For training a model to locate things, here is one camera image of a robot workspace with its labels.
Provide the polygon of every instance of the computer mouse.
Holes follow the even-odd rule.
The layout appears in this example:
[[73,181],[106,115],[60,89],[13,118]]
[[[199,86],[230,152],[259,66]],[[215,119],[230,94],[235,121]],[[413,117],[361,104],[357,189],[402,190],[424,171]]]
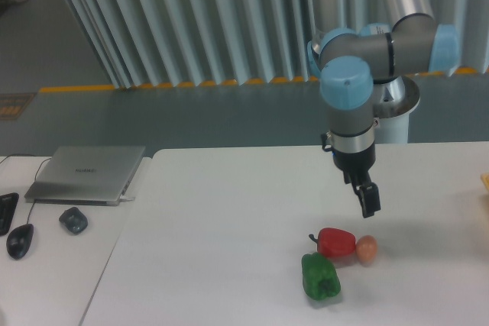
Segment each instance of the computer mouse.
[[86,216],[76,206],[65,210],[60,216],[60,222],[73,234],[82,233],[89,225]]
[[29,251],[32,236],[34,235],[34,226],[24,224],[15,228],[7,237],[7,252],[14,260],[20,260]]

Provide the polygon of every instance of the black mouse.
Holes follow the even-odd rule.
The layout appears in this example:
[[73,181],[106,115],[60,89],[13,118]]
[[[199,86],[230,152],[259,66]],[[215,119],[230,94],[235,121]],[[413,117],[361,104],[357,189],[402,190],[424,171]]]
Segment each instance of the black mouse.
[[34,235],[34,226],[24,224],[15,228],[7,237],[7,252],[14,260],[20,260],[29,251],[32,236]]

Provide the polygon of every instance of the white table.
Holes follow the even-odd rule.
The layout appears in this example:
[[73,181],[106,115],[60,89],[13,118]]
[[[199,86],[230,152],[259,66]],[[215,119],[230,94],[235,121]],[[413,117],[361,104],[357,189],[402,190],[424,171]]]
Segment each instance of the white table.
[[[24,194],[34,181],[43,157],[11,157],[0,165],[0,195],[20,196],[11,230],[25,224],[30,203]],[[144,158],[127,196],[138,193],[151,159]],[[89,226],[75,236],[63,228],[59,216],[73,205],[36,204],[31,248],[21,260],[0,248],[0,325],[78,325],[82,319],[112,249],[133,206],[79,206]]]
[[[363,219],[318,147],[158,152],[83,325],[486,324],[486,171],[489,143],[377,146],[382,210]],[[323,227],[380,253],[311,302],[300,259]]]

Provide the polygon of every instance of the gray mouse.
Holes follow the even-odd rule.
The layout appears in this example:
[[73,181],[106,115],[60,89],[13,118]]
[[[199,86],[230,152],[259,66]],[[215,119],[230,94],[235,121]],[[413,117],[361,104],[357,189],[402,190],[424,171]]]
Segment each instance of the gray mouse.
[[60,222],[73,234],[82,233],[89,225],[86,216],[76,206],[65,210],[60,216]]

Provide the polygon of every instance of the brown egg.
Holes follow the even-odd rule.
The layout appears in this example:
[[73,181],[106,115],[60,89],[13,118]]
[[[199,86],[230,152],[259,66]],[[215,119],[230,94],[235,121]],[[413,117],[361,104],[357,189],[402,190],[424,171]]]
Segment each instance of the brown egg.
[[363,236],[358,240],[355,251],[358,260],[363,265],[368,265],[374,261],[375,255],[377,255],[377,240],[372,236]]

